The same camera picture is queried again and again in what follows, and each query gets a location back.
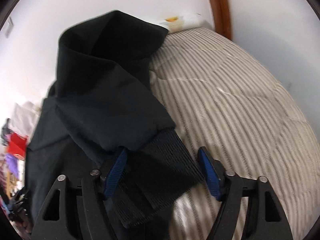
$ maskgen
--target metal screw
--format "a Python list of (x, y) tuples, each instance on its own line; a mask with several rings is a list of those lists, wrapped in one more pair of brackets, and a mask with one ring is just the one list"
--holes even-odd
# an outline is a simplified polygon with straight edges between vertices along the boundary
[(233, 170), (227, 170), (226, 175), (233, 177), (236, 173)]
[(260, 180), (261, 182), (263, 182), (263, 183), (268, 182), (268, 179), (267, 179), (267, 177), (265, 177), (265, 176), (260, 176), (260, 177), (259, 177), (259, 180)]
[(58, 181), (64, 181), (66, 179), (66, 176), (65, 175), (60, 175), (58, 177)]
[(90, 171), (90, 175), (91, 175), (91, 176), (96, 176), (96, 175), (98, 175), (99, 173), (100, 173), (100, 171), (97, 170), (97, 169), (93, 169), (92, 171)]

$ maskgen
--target wooden trim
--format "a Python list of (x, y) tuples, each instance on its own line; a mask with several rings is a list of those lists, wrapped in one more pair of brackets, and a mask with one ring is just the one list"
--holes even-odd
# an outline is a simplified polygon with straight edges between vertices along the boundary
[(231, 20), (228, 0), (210, 0), (215, 31), (232, 40)]

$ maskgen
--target beige striped fabric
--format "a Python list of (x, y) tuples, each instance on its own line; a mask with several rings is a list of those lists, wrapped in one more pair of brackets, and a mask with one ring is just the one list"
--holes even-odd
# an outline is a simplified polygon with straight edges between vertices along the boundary
[[(213, 31), (189, 29), (168, 35), (153, 55), (150, 82), (194, 158), (206, 146), (226, 169), (268, 177), (294, 239), (308, 233), (320, 215), (319, 146), (288, 92), (257, 60)], [(204, 185), (190, 189), (175, 203), (171, 240), (206, 239), (219, 207)]]

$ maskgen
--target purple object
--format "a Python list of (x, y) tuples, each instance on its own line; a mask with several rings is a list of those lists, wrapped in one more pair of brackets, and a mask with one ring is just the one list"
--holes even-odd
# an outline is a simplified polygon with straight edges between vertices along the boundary
[(11, 155), (10, 153), (7, 153), (5, 156), (5, 160), (7, 162), (9, 170), (13, 173), (13, 175), (19, 179), (19, 173), (18, 173), (18, 159)]

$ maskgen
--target black fabric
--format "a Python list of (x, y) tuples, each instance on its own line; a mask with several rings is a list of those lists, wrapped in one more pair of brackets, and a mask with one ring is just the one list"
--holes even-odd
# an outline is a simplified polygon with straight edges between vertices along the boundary
[(166, 34), (119, 11), (63, 33), (57, 80), (27, 150), (33, 220), (60, 174), (81, 178), (119, 146), (129, 154), (112, 207), (124, 228), (149, 221), (202, 179), (149, 90), (150, 55)]

